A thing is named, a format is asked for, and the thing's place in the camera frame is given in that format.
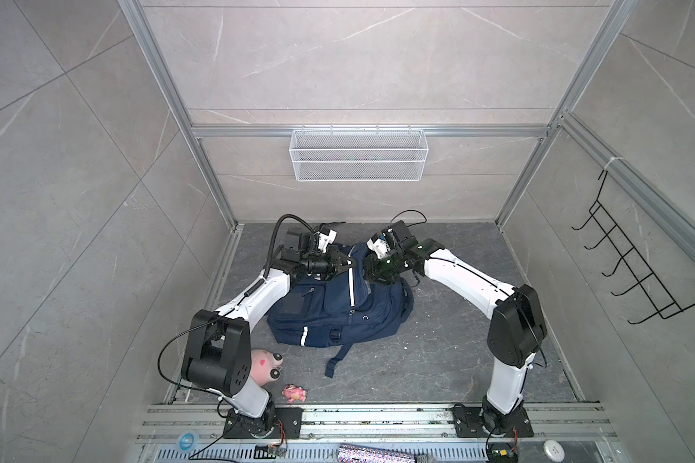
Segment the navy blue student backpack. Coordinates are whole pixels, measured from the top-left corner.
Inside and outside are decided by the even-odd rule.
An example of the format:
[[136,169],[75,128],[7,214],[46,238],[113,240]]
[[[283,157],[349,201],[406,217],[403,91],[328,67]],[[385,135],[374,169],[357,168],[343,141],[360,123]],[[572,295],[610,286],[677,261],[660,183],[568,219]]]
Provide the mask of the navy blue student backpack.
[[354,268],[329,281],[305,277],[268,311],[268,326],[278,343],[341,347],[326,364],[324,375],[329,378],[353,345],[395,335],[414,309],[404,279],[388,286],[365,280],[365,243],[341,245],[339,250],[356,261]]

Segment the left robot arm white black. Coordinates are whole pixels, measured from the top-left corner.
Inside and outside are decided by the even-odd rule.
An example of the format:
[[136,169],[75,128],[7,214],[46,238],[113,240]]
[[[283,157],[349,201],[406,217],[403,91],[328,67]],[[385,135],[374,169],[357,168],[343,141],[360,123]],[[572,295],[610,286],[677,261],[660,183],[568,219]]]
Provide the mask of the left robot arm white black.
[[266,248],[266,262],[254,282],[232,301],[193,316],[189,329],[174,337],[186,339],[181,380],[160,374],[168,383],[214,395],[230,405],[252,436],[268,436],[276,426],[272,395],[252,372],[250,334],[270,308],[305,277],[329,281],[352,270],[359,259],[334,242],[329,224],[314,228],[295,214],[275,223]]

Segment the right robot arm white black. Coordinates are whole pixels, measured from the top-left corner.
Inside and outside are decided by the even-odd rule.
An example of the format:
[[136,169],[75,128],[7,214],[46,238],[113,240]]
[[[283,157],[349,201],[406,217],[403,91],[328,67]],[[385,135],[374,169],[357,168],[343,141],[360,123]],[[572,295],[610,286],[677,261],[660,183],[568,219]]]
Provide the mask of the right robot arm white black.
[[538,293],[484,274],[434,239],[418,240],[403,221],[373,235],[367,247],[364,277],[369,282],[388,285],[414,271],[449,287],[490,320],[486,343],[494,364],[480,421],[492,436],[510,432],[522,417],[526,376],[548,335]]

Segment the pink plush pig toy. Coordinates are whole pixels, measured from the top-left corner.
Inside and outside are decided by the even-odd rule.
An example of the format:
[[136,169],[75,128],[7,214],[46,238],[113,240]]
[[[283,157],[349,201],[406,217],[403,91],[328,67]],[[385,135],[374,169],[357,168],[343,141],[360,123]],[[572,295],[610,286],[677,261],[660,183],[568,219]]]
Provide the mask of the pink plush pig toy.
[[278,380],[282,373],[283,355],[264,349],[251,351],[250,377],[261,387]]

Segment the small pink toy figure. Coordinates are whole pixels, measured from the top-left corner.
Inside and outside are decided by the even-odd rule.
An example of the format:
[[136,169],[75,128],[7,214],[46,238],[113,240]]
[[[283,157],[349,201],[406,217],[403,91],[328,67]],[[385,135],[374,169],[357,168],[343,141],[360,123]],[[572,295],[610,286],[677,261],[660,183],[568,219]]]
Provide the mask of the small pink toy figure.
[[297,385],[289,384],[284,387],[282,391],[283,397],[285,397],[287,403],[294,402],[305,402],[307,399],[307,391]]

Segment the glittery purple pouch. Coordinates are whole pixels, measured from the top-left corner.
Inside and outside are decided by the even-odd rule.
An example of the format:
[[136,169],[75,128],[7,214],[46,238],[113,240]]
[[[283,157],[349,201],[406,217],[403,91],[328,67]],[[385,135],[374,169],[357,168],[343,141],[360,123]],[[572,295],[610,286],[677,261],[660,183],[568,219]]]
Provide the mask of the glittery purple pouch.
[[340,463],[415,463],[415,456],[391,449],[374,449],[343,444],[339,447],[337,461]]

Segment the blue round sticker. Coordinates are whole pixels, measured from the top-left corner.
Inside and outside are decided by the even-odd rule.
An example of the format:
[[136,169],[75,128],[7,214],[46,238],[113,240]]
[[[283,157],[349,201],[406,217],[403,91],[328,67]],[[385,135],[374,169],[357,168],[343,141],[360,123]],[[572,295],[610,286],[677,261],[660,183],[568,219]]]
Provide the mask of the blue round sticker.
[[197,450],[199,445],[200,435],[193,430],[183,432],[177,440],[178,452],[182,455],[191,455]]

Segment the white round button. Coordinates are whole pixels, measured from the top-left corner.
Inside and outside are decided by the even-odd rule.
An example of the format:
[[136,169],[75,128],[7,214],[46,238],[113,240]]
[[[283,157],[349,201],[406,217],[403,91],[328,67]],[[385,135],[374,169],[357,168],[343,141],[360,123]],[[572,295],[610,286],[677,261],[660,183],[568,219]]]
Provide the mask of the white round button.
[[563,446],[555,440],[546,440],[542,444],[544,454],[549,461],[554,463],[563,463],[566,458],[566,451]]

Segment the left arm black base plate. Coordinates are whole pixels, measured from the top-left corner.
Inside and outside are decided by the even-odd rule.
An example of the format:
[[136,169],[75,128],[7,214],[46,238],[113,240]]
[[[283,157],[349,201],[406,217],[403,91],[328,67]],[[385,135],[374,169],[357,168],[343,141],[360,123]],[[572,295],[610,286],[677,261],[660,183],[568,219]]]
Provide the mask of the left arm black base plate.
[[299,438],[302,426],[301,408],[275,407],[264,411],[261,418],[250,418],[230,410],[227,413],[225,439],[285,439]]

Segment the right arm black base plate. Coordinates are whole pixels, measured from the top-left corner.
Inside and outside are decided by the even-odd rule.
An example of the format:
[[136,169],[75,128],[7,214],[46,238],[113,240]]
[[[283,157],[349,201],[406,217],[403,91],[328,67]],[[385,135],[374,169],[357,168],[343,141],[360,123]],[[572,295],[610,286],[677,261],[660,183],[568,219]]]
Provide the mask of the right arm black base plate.
[[509,414],[503,414],[486,402],[481,406],[456,403],[450,411],[459,438],[534,436],[530,419],[522,403]]

